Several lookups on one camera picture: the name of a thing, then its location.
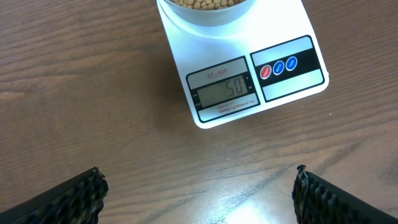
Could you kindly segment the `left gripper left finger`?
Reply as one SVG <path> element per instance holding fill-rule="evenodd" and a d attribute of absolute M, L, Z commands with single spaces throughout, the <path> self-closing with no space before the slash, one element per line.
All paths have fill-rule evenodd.
<path fill-rule="evenodd" d="M 108 183 L 97 167 L 1 212 L 6 224 L 97 224 Z"/>

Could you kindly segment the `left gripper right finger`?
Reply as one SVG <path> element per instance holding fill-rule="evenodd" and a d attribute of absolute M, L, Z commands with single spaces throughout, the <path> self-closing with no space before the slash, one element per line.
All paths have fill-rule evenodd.
<path fill-rule="evenodd" d="M 300 224 L 397 224 L 393 217 L 321 177 L 297 167 L 292 191 Z"/>

